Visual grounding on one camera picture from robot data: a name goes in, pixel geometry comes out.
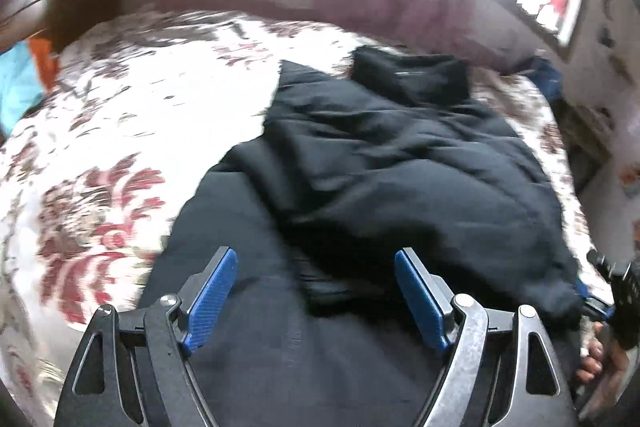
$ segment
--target black blanket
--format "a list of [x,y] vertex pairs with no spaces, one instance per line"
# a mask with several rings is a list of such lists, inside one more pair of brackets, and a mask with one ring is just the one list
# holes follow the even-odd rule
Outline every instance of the black blanket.
[[388,295],[394,254],[413,247],[485,306],[578,319],[558,198],[453,57],[360,48],[351,80],[284,62],[264,134],[213,170],[249,176],[313,306]]
[[[145,287],[141,307],[219,245],[238,252],[236,285],[193,360],[221,425],[410,425],[441,362],[398,298],[392,260],[405,246],[484,306],[534,305],[565,374],[579,363],[577,335],[561,338],[577,326],[576,266],[529,149],[469,99],[462,62],[354,59],[351,80],[283,63],[264,134],[206,174]],[[481,380],[466,425],[489,371]]]

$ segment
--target screw head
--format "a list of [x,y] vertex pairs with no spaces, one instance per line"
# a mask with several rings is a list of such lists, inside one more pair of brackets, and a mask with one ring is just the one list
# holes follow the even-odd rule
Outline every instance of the screw head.
[[533,306],[529,306],[528,304],[523,304],[522,306],[520,306],[520,313],[528,319],[532,319],[536,316],[536,309]]
[[174,304],[178,301],[178,297],[172,293],[167,293],[167,295],[163,295],[160,298],[160,303],[162,306],[174,306]]
[[103,304],[95,312],[100,317],[107,317],[108,315],[111,315],[111,310],[112,310],[111,305]]
[[456,304],[461,308],[471,308],[474,305],[474,298],[466,293],[456,295]]

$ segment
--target floral bedspread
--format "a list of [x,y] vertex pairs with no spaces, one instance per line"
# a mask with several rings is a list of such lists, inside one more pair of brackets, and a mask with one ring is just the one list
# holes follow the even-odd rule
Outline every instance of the floral bedspread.
[[[204,172],[261,133],[280,61],[346,74],[362,44],[382,45],[320,23],[150,12],[63,52],[58,87],[0,149],[0,377],[34,425],[52,425],[94,310],[135,306]],[[539,158],[581,277],[607,298],[545,99],[521,76],[474,70],[472,83]]]

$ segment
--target wooden furniture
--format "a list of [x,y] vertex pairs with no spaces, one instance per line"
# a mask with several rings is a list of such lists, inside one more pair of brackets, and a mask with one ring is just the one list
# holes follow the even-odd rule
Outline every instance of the wooden furniture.
[[0,0],[0,52],[35,34],[60,52],[117,14],[118,0]]

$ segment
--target pillow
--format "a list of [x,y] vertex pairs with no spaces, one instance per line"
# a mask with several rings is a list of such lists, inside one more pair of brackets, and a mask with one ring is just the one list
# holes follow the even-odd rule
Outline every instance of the pillow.
[[0,130],[10,136],[18,120],[45,93],[27,42],[0,55]]

